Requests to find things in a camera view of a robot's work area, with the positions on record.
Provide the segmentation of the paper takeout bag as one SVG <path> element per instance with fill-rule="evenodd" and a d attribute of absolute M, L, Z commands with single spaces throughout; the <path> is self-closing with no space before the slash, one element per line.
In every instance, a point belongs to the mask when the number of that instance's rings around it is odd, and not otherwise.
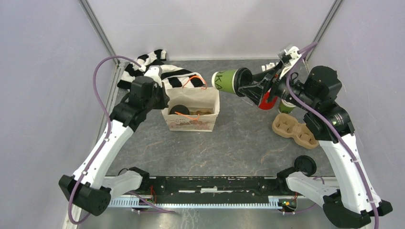
<path fill-rule="evenodd" d="M 213 87 L 184 88 L 177 87 L 167 89 L 170 98 L 168 108 L 162 110 L 162 116 L 171 131 L 211 132 L 214 129 L 216 119 L 220 112 L 219 91 Z M 209 115 L 184 115 L 169 114 L 170 109 L 178 104 L 186 106 L 190 110 L 212 109 Z"/>

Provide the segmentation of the brown cardboard cup carrier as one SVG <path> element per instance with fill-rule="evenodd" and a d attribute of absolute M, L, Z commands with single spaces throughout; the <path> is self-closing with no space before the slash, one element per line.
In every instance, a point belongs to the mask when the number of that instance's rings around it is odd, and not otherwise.
<path fill-rule="evenodd" d="M 211 115 L 214 111 L 212 109 L 190 110 L 189 115 Z"/>

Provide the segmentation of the green paper coffee cup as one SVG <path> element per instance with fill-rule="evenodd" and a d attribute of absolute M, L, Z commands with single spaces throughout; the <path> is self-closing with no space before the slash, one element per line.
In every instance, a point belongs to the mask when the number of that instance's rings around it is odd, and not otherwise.
<path fill-rule="evenodd" d="M 217 71 L 211 77 L 212 87 L 231 94 L 236 94 L 235 76 L 237 69 Z"/>

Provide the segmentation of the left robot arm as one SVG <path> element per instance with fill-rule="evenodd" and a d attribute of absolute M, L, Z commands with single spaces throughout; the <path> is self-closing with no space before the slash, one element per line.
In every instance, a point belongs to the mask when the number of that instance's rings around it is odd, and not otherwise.
<path fill-rule="evenodd" d="M 130 191 L 145 194 L 150 181 L 138 172 L 127 171 L 105 180 L 113 160 L 126 141 L 145 121 L 151 110 L 168 107 L 169 98 L 158 76 L 139 76 L 131 83 L 130 91 L 113 108 L 107 127 L 95 147 L 71 175 L 63 175 L 59 186 L 69 201 L 68 210 L 77 206 L 99 216 L 112 199 Z"/>

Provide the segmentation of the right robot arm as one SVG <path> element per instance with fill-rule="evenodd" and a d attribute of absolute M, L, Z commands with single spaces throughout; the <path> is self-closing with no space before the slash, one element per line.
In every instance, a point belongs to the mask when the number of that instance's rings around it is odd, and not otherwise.
<path fill-rule="evenodd" d="M 255 104 L 269 94 L 269 98 L 279 97 L 305 110 L 304 122 L 326 153 L 339 184 L 330 188 L 290 167 L 277 174 L 280 194 L 302 194 L 321 206 L 338 228 L 362 228 L 369 223 L 379 228 L 379 218 L 393 208 L 377 195 L 363 168 L 350 116 L 335 101 L 342 87 L 335 70 L 316 66 L 301 83 L 281 76 L 279 66 L 256 75 L 241 68 L 234 86 L 238 96 L 246 96 Z"/>

